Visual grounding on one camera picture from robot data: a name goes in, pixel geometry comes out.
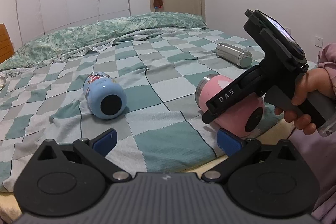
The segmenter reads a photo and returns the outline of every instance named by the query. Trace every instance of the blue gripper pad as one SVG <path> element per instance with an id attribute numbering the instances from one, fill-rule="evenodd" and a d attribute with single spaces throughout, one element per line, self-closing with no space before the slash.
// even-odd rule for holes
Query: blue gripper pad
<path id="1" fill-rule="evenodd" d="M 231 157 L 234 153 L 238 152 L 244 147 L 245 141 L 230 131 L 220 129 L 217 132 L 217 145 L 224 151 L 226 155 Z"/>
<path id="2" fill-rule="evenodd" d="M 117 132 L 114 129 L 108 130 L 104 133 L 104 136 L 95 140 L 92 144 L 92 149 L 103 157 L 106 157 L 106 155 L 117 145 L 117 140 Z"/>

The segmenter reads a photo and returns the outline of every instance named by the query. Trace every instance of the pink bottle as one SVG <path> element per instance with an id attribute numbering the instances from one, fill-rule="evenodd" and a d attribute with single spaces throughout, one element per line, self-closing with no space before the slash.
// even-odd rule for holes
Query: pink bottle
<path id="1" fill-rule="evenodd" d="M 232 82 L 232 79 L 211 74 L 198 84 L 195 100 L 199 108 L 206 112 L 206 102 Z M 238 137 L 248 136 L 259 124 L 264 112 L 263 98 L 252 93 L 242 101 L 226 110 L 215 122 Z"/>

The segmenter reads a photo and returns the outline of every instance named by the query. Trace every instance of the wall outlet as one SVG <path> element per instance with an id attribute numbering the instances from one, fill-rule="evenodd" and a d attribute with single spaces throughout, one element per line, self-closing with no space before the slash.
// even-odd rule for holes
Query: wall outlet
<path id="1" fill-rule="evenodd" d="M 292 29 L 291 29 L 291 28 L 286 28 L 286 27 L 284 27 L 284 29 L 285 29 L 289 34 L 292 34 Z"/>
<path id="2" fill-rule="evenodd" d="M 315 46 L 322 48 L 322 46 L 323 46 L 323 38 L 315 37 Z"/>

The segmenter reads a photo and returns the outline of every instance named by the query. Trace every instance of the blue thermos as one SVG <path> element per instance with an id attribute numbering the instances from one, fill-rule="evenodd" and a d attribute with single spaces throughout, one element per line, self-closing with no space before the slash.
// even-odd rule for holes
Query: blue thermos
<path id="1" fill-rule="evenodd" d="M 116 118 L 126 107 L 124 89 L 104 72 L 90 74 L 84 82 L 83 90 L 89 109 L 100 119 Z"/>

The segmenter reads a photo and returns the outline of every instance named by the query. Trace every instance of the orange wooden headboard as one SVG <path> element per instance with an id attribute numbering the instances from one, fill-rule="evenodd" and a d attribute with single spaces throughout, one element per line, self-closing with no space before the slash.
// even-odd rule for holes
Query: orange wooden headboard
<path id="1" fill-rule="evenodd" d="M 0 63 L 14 54 L 13 45 L 9 38 L 5 24 L 0 24 Z"/>

